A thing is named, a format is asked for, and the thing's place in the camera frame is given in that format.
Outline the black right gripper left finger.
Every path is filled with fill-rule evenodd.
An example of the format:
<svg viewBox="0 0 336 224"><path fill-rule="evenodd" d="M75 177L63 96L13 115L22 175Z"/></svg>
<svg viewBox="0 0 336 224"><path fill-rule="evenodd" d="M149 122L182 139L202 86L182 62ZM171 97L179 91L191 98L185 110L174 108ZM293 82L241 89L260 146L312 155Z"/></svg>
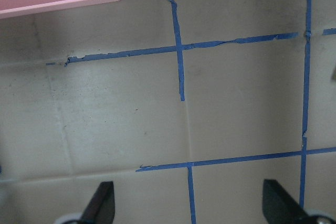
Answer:
<svg viewBox="0 0 336 224"><path fill-rule="evenodd" d="M113 181L101 182L80 217L81 223L112 224L115 217Z"/></svg>

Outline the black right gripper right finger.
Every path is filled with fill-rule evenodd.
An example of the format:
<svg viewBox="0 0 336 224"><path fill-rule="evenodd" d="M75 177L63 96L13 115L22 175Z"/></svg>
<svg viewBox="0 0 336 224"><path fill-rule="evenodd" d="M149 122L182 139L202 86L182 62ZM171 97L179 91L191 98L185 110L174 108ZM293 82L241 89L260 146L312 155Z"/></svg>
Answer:
<svg viewBox="0 0 336 224"><path fill-rule="evenodd" d="M318 223L322 215L309 215L274 179L265 179L262 187L263 215L267 223Z"/></svg>

